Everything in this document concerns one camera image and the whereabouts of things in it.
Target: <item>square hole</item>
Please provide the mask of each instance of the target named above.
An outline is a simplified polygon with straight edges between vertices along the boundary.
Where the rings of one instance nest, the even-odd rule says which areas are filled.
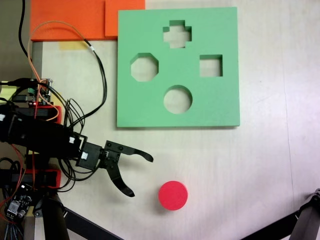
[[[223,61],[222,55],[200,55],[200,77],[222,77]]]

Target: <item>cross-shaped hole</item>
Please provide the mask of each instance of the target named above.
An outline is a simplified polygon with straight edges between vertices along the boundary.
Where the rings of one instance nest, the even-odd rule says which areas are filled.
[[[163,41],[169,43],[171,49],[185,48],[186,42],[191,42],[191,30],[186,21],[171,20],[169,26],[163,27]]]

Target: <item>circular hole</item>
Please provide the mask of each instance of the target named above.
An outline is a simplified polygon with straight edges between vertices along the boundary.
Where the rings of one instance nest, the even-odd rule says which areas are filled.
[[[192,95],[184,86],[172,86],[166,91],[163,103],[170,113],[182,114],[191,107]]]

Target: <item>octagonal hole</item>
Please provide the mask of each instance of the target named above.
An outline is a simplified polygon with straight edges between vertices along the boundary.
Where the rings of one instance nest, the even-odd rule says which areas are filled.
[[[163,104],[173,114],[182,114],[192,105],[192,94],[185,86],[175,85],[170,87],[165,95]]]
[[[131,76],[138,82],[149,82],[159,72],[159,61],[151,53],[138,53],[131,61]]]

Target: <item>yellow tape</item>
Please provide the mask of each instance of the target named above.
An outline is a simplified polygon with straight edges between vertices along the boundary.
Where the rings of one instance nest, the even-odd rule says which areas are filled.
[[[0,92],[0,98],[4,98],[9,100],[9,98],[11,98],[12,94],[15,93],[15,91],[17,90],[16,86],[5,86],[2,85],[2,89]]]
[[[84,41],[59,41],[60,50],[84,50],[87,48]]]

